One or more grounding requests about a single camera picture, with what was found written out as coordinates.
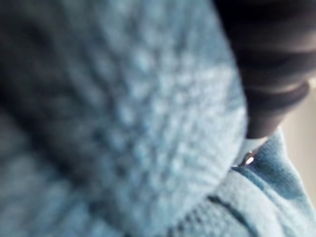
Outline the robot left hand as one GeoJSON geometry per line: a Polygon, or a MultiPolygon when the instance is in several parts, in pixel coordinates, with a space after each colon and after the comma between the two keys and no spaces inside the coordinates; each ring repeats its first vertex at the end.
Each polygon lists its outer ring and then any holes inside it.
{"type": "Polygon", "coordinates": [[[217,0],[247,103],[246,138],[234,166],[255,153],[309,93],[316,74],[313,0],[217,0]]]}

